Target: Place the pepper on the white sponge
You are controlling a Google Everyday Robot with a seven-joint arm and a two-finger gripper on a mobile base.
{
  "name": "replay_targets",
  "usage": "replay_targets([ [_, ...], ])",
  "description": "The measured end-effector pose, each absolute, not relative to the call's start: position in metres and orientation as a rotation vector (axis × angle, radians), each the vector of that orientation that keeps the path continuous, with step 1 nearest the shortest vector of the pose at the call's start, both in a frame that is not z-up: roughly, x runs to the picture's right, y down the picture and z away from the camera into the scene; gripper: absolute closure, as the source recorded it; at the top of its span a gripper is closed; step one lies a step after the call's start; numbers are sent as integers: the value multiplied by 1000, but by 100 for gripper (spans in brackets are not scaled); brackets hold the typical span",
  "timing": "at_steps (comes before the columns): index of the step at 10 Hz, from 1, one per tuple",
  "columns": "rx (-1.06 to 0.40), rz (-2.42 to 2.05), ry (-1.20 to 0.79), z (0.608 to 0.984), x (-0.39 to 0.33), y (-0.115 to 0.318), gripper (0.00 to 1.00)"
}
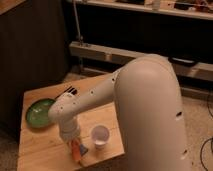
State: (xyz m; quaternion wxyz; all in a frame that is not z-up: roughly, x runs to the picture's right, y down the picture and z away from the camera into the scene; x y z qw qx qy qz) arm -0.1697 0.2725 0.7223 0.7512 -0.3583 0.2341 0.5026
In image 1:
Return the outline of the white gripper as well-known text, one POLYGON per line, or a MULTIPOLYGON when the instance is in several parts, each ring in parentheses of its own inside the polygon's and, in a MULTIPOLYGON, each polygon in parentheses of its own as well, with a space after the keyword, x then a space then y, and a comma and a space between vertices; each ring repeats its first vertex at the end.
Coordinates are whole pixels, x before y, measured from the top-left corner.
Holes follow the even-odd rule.
POLYGON ((63 141, 79 137, 80 132, 80 126, 77 122, 66 122, 59 125, 59 135, 63 141))

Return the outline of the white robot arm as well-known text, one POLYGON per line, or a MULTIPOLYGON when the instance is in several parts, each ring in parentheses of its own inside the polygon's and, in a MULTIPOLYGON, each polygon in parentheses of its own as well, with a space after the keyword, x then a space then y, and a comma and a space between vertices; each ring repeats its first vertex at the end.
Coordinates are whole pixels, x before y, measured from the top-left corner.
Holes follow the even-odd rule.
POLYGON ((138 57, 80 96, 64 93, 48 111, 63 140, 76 115, 114 103, 127 171, 191 171, 179 82, 165 57, 138 57))

